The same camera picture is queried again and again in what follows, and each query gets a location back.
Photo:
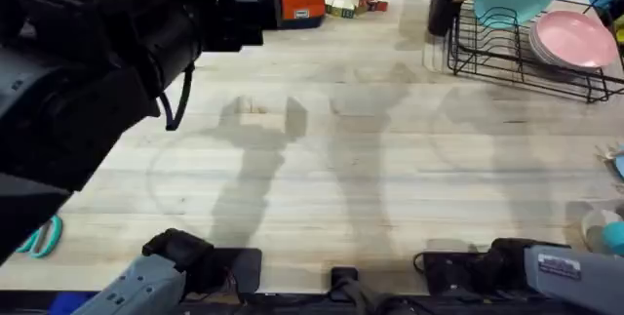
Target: dish rack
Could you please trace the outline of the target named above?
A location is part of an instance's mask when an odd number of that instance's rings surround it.
[[[583,14],[601,12],[595,7],[595,2],[582,3],[581,0],[554,0],[551,7],[557,1],[571,5],[574,11]],[[611,17],[608,12],[601,13],[601,18],[609,23]],[[611,65],[593,70],[545,63],[533,54],[528,34],[536,20],[544,14],[546,11],[535,19],[520,24],[516,12],[511,9],[492,8],[483,17],[476,17],[472,2],[464,2],[453,19],[447,37],[448,68],[455,75],[463,73],[481,76],[491,81],[547,94],[584,98],[588,103],[608,101],[611,96],[623,94],[624,61],[621,54],[618,54],[618,60]],[[495,17],[504,17],[510,21],[509,27],[488,27],[488,19]]]

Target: table surface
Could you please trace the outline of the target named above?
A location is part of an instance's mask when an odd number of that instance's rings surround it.
[[[0,289],[99,290],[169,227],[262,249],[265,292],[324,290],[334,265],[419,292],[423,250],[580,245],[580,217],[621,199],[595,154],[624,136],[624,100],[454,77],[426,37],[428,2],[203,54],[179,130],[127,131],[62,207],[54,253],[12,256]]]

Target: teal scissors handle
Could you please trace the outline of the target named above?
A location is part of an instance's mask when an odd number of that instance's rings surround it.
[[[48,242],[45,246],[39,249],[39,246],[42,243],[42,240],[46,239],[47,226],[42,226],[38,230],[28,237],[28,239],[16,249],[18,253],[28,253],[32,257],[44,257],[48,255],[54,248],[55,245],[59,242],[60,233],[62,231],[62,220],[60,217],[53,216],[50,219],[52,228],[52,232],[50,234],[50,238],[48,238]]]

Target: cable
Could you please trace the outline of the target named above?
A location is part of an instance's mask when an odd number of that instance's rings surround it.
[[[400,296],[400,295],[390,295],[384,300],[382,300],[374,310],[374,315],[384,315],[387,314],[392,308],[389,308],[392,303],[399,302],[401,305],[410,305],[412,307],[416,307],[420,310],[423,310],[429,315],[436,315],[436,313],[431,310],[429,307],[422,304],[420,301],[412,299],[408,296]]]
[[[182,122],[182,117],[184,116],[184,111],[186,110],[186,104],[188,103],[188,98],[191,94],[191,83],[193,81],[193,71],[195,70],[195,64],[191,62],[184,69],[184,83],[182,84],[182,94],[179,96],[179,104],[177,105],[177,110],[175,111],[175,116],[172,111],[172,105],[169,102],[169,98],[163,91],[163,93],[159,96],[160,101],[163,103],[163,109],[165,110],[165,117],[167,118],[167,125],[165,130],[167,131],[175,131],[179,127],[179,124]]]

